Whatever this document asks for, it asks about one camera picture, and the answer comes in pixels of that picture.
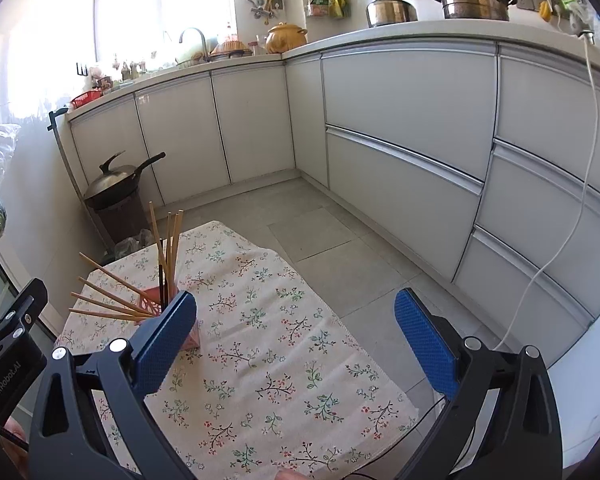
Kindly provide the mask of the black chopstick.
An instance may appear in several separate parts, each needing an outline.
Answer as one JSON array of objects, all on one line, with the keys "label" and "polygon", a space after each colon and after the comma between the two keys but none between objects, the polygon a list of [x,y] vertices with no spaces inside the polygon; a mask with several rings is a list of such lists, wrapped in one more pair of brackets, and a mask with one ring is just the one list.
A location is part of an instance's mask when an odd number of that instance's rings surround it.
[{"label": "black chopstick", "polygon": [[164,274],[163,274],[163,264],[161,263],[161,257],[162,257],[162,248],[163,248],[163,244],[162,244],[162,239],[160,238],[159,243],[158,243],[158,253],[159,253],[159,264],[158,264],[158,280],[159,280],[159,297],[160,297],[160,312],[163,311],[164,309],[164,300],[166,300],[166,296],[164,296],[166,293],[164,292]]}]

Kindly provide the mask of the grey metal pole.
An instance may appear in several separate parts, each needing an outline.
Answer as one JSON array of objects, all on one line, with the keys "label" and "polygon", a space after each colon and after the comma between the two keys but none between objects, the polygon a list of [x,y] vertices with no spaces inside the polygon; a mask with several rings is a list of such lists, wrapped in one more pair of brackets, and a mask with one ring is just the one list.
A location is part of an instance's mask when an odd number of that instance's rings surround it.
[{"label": "grey metal pole", "polygon": [[84,214],[86,214],[88,220],[90,220],[97,236],[104,245],[106,252],[108,252],[108,250],[114,248],[114,243],[94,211],[92,211],[84,202],[83,194],[86,191],[88,182],[84,174],[78,149],[76,148],[76,142],[74,142],[72,136],[67,116],[68,113],[68,104],[61,105],[60,107],[51,110],[48,113],[47,130],[53,135],[60,159],[65,167],[73,191],[76,193],[76,197],[78,198]]}]

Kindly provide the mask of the white kitchen cabinets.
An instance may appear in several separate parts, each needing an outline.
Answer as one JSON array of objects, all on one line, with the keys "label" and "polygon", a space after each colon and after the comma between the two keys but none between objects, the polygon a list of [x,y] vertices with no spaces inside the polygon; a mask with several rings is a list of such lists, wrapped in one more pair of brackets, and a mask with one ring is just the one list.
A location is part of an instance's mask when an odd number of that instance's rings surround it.
[{"label": "white kitchen cabinets", "polygon": [[68,115],[87,182],[166,157],[160,206],[291,170],[468,301],[511,347],[564,356],[600,316],[600,51],[408,37],[178,70]]}]

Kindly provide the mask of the black wok with lid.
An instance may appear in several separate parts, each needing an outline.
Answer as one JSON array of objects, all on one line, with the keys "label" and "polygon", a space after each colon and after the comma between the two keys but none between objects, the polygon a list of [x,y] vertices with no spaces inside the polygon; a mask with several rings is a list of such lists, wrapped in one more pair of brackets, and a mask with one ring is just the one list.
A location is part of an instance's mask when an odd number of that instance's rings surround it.
[{"label": "black wok with lid", "polygon": [[83,199],[94,210],[106,209],[121,202],[138,190],[143,171],[166,157],[165,152],[151,156],[140,166],[123,165],[111,168],[111,163],[122,152],[116,153],[99,165],[100,175],[88,186]]}]

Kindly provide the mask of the light bamboo chopstick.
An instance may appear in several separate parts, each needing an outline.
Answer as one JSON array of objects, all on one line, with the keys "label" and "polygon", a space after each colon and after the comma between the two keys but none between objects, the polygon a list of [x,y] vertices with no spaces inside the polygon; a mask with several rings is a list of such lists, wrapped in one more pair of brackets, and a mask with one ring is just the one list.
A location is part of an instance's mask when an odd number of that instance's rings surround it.
[{"label": "light bamboo chopstick", "polygon": [[130,314],[122,314],[122,313],[105,313],[105,312],[96,312],[96,311],[87,311],[80,309],[69,309],[70,313],[92,316],[93,318],[111,318],[112,320],[118,321],[126,321],[126,322],[142,322],[147,321],[147,316],[138,316],[138,315],[130,315]]}]

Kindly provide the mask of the red basket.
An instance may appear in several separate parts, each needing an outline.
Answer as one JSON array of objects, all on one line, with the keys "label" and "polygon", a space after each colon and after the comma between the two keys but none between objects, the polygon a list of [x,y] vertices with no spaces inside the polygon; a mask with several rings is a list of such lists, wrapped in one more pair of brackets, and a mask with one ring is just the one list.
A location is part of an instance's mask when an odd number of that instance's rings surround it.
[{"label": "red basket", "polygon": [[78,108],[94,102],[102,96],[102,90],[100,89],[90,89],[82,92],[75,98],[70,101],[71,108],[73,110],[77,110]]}]

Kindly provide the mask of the woven basket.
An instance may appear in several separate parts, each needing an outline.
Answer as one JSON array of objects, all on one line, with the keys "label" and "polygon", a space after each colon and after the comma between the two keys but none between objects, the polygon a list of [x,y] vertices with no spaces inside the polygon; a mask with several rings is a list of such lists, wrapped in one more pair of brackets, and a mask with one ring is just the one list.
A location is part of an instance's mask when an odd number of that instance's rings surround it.
[{"label": "woven basket", "polygon": [[251,50],[240,40],[223,41],[210,54],[212,58],[231,58],[232,56],[248,55],[252,55]]}]

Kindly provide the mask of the dark brown stool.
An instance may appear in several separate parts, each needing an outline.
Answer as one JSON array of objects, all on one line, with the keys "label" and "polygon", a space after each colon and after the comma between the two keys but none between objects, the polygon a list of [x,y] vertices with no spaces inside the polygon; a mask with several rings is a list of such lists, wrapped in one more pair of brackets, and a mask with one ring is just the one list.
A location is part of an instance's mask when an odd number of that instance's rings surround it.
[{"label": "dark brown stool", "polygon": [[142,199],[137,192],[109,207],[96,209],[95,214],[114,244],[137,236],[141,230],[149,230]]}]

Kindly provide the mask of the steel stock pot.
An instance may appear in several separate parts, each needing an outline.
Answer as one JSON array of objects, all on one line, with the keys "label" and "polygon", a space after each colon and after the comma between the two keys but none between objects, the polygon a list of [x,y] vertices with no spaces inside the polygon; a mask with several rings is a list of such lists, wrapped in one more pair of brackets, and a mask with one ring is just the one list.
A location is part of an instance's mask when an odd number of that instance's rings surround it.
[{"label": "steel stock pot", "polygon": [[434,0],[442,5],[448,20],[509,21],[508,8],[516,6],[517,0]]}]

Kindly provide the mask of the steel kettle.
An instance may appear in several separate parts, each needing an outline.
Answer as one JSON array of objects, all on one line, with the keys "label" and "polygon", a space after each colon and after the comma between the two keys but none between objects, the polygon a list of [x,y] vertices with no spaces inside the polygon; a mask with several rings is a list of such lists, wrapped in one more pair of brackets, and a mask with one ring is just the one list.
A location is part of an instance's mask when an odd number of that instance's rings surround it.
[{"label": "steel kettle", "polygon": [[418,20],[414,6],[405,0],[372,0],[366,6],[365,15],[369,28]]}]

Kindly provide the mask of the clear plastic bag on floor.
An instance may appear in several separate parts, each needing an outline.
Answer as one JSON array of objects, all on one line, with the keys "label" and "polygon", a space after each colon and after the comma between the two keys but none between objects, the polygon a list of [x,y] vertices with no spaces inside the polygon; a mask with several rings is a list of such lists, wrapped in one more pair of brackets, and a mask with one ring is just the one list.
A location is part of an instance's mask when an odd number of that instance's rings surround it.
[{"label": "clear plastic bag on floor", "polygon": [[120,240],[114,245],[114,258],[116,260],[134,254],[139,250],[155,244],[155,237],[148,229],[141,229],[134,236]]}]

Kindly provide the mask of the pink perforated utensil holder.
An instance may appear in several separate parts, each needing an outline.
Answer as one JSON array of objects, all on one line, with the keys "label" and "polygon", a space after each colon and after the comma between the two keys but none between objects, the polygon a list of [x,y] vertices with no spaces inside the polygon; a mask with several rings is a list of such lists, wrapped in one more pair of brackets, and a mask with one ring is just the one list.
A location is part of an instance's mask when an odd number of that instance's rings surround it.
[{"label": "pink perforated utensil holder", "polygon": [[183,290],[154,318],[141,322],[133,336],[137,354],[178,354],[197,319],[195,297]]}]

